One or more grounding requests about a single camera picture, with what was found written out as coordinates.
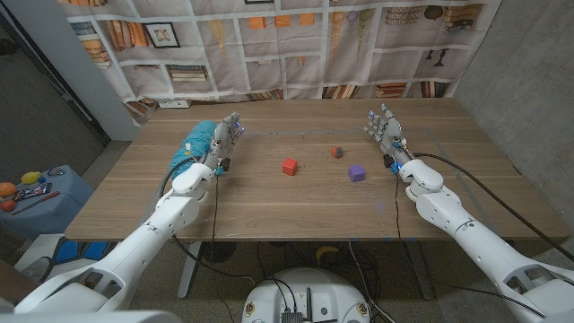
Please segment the red cube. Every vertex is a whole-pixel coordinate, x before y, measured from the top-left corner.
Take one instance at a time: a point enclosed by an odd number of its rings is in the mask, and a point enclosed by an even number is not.
[[[294,176],[297,171],[297,161],[287,158],[283,163],[283,174]]]

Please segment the wall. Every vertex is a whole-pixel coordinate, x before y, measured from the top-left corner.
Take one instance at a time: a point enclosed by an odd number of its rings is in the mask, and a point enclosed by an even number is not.
[[[3,0],[112,140],[139,132],[101,71],[93,64],[56,1]]]
[[[455,98],[574,223],[574,2],[504,0]]]

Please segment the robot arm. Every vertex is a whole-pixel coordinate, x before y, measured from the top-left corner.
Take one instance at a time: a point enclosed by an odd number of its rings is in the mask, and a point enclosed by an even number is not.
[[[365,130],[383,153],[392,156],[391,170],[410,183],[405,192],[416,203],[419,215],[451,236],[502,295],[545,316],[574,310],[574,272],[523,256],[477,221],[464,209],[460,198],[444,186],[437,171],[414,159],[398,122],[384,104],[383,112],[384,117],[371,112]],[[543,319],[512,301],[506,303],[521,322]]]
[[[155,212],[102,260],[46,281],[14,308],[14,313],[90,312],[126,309],[152,259],[174,234],[191,224],[219,174],[221,161],[239,140],[239,113],[216,127],[209,151],[173,180],[173,189]]]

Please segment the orange ball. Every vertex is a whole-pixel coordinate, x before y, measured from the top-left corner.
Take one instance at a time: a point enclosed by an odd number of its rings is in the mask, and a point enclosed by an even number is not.
[[[16,192],[16,186],[12,183],[0,183],[0,196],[10,196]]]
[[[14,201],[4,201],[0,203],[0,210],[10,212],[16,207],[16,202]]]

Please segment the bookshelf backdrop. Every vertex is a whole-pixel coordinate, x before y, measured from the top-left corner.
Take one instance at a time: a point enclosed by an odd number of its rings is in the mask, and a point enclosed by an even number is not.
[[[117,96],[146,106],[451,97],[501,0],[57,1]]]

